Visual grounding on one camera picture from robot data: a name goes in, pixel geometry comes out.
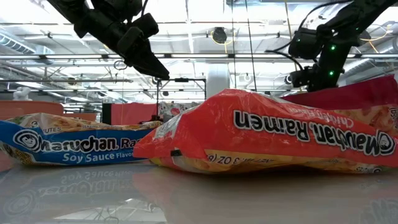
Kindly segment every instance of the red panel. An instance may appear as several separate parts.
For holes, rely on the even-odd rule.
[[[389,75],[340,88],[286,96],[283,99],[325,110],[351,110],[398,104],[397,94],[397,82],[393,75]]]
[[[156,115],[156,104],[126,103],[112,105],[112,125],[132,125],[150,121]]]
[[[0,119],[5,120],[33,113],[48,113],[62,116],[63,106],[43,101],[0,101]]]

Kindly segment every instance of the ceiling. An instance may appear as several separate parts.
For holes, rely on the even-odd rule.
[[[326,1],[287,1],[285,5],[284,1],[262,3],[260,0],[248,0],[247,10],[244,1],[235,2],[232,13],[231,1],[225,0],[149,0],[146,12],[153,15],[160,29],[157,35],[150,38],[152,51],[170,71],[171,78],[206,78],[209,73],[214,72],[211,71],[211,64],[225,64],[225,69],[231,76],[231,87],[256,88],[259,91],[277,90],[271,93],[276,96],[285,95],[286,92],[283,90],[290,87],[284,84],[284,77],[296,69],[295,65],[286,58],[258,56],[253,66],[250,57],[231,60],[211,58],[206,55],[198,58],[194,54],[238,55],[253,52],[260,55],[265,50],[278,48],[290,40],[290,33],[297,30],[311,9]],[[314,29],[332,18],[343,6],[335,5],[319,9],[311,14],[305,25]],[[351,53],[397,53],[398,47],[393,48],[397,42],[395,36],[398,26],[394,20],[397,13],[396,7],[389,8],[367,29],[374,39],[371,42],[374,48],[367,42],[358,48],[352,48]],[[217,44],[211,38],[211,32],[215,27],[224,28],[228,36],[226,45]],[[72,85],[41,83],[41,86],[36,88],[31,85],[33,90],[47,90],[55,100],[75,103],[102,102],[104,99],[115,102],[155,102],[157,93],[152,78],[141,75],[134,68],[118,70],[120,66],[114,65],[119,59],[73,58],[73,55],[114,54],[114,52],[90,35],[79,39],[73,31],[73,26],[47,1],[7,0],[7,4],[3,3],[0,7],[0,34],[14,39],[28,49],[36,49],[35,54],[45,52],[70,55],[69,58],[51,59],[47,64],[18,58],[0,60],[0,77],[3,80],[24,79],[32,82],[41,79],[67,80],[68,78],[87,80],[87,82],[71,82]],[[22,55],[3,45],[0,45],[0,54]],[[182,58],[162,58],[164,54],[189,55]],[[345,66],[349,73],[342,76],[340,85],[394,73],[394,60],[392,58],[386,63],[383,58],[377,60],[351,58]],[[256,82],[253,81],[253,73],[256,75]],[[162,84],[162,91],[167,90],[169,95],[160,94],[161,100],[185,102],[205,99],[203,91],[205,86],[201,81]],[[0,88],[12,89],[19,85],[21,84],[14,83]],[[104,91],[99,94],[93,89]]]

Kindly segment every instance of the ramen package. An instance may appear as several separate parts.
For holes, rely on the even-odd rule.
[[[0,150],[25,165],[92,165],[141,160],[134,146],[160,122],[111,126],[37,113],[0,121]]]
[[[282,166],[376,173],[398,166],[397,139],[333,111],[224,90],[144,137],[135,156],[200,173]]]
[[[290,95],[284,100],[332,110],[395,136],[398,135],[397,96],[398,83],[389,75],[340,88]]]

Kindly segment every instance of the blue ramen package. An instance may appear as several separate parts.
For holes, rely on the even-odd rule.
[[[111,126],[51,114],[0,121],[0,150],[25,165],[93,165],[141,160],[136,143],[162,123]]]

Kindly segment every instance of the black cable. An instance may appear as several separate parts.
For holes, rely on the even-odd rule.
[[[234,54],[234,76],[235,76],[235,88],[237,87],[236,84],[236,57],[235,57],[235,30],[234,30],[234,1],[231,2],[231,10],[232,10],[232,48]]]
[[[319,6],[315,7],[315,8],[313,8],[313,9],[305,16],[305,18],[303,19],[303,21],[301,22],[301,24],[300,24],[300,26],[299,26],[298,28],[301,28],[301,27],[304,25],[305,21],[307,20],[308,16],[309,16],[311,13],[315,12],[316,10],[318,10],[318,9],[320,9],[320,8],[322,8],[322,7],[331,6],[331,5],[334,5],[334,4],[344,4],[344,3],[352,2],[352,1],[353,1],[353,0],[335,1],[335,2],[329,2],[329,3],[325,3],[325,4],[322,4],[322,5],[319,5]]]
[[[291,43],[292,43],[292,40],[290,40],[287,44],[285,44],[281,47],[278,47],[277,49],[274,49],[274,51],[280,51],[280,50],[284,49],[285,47],[289,46]]]
[[[303,67],[301,66],[300,62],[298,62],[296,59],[294,59],[292,56],[285,54],[283,52],[279,52],[279,51],[275,51],[275,50],[266,50],[267,53],[274,53],[274,54],[279,54],[279,55],[283,55],[289,59],[291,59],[291,61],[293,61],[300,69],[300,71],[303,71]]]
[[[257,91],[256,73],[254,71],[253,45],[251,43],[251,31],[250,31],[250,21],[249,21],[248,0],[244,0],[244,3],[246,4],[246,13],[248,15],[248,28],[249,28],[249,40],[250,40],[251,64],[252,64],[252,67],[253,67],[254,91]]]
[[[145,0],[145,1],[144,1],[144,5],[142,6],[142,10],[141,10],[141,16],[144,15],[144,13],[145,13],[145,8],[147,7],[147,4],[148,4],[148,0]]]
[[[315,7],[315,8],[313,8],[313,9],[305,16],[305,18],[303,19],[303,21],[302,21],[301,24],[299,25],[298,29],[300,29],[300,28],[303,27],[303,25],[304,25],[305,21],[307,20],[307,18],[309,17],[309,15],[310,15],[311,13],[315,12],[316,10],[318,10],[318,9],[320,9],[320,8],[322,8],[322,7],[331,6],[331,5],[334,5],[334,4],[344,4],[344,3],[347,3],[347,2],[351,2],[351,1],[353,1],[353,0],[344,0],[344,1],[329,2],[329,3],[325,3],[325,4],[322,4],[322,5],[319,5],[319,6]],[[283,45],[283,46],[281,46],[281,47],[278,47],[277,49],[274,49],[273,51],[280,51],[280,50],[284,49],[285,47],[289,46],[291,43],[292,43],[292,40],[290,40],[287,44],[285,44],[285,45]]]

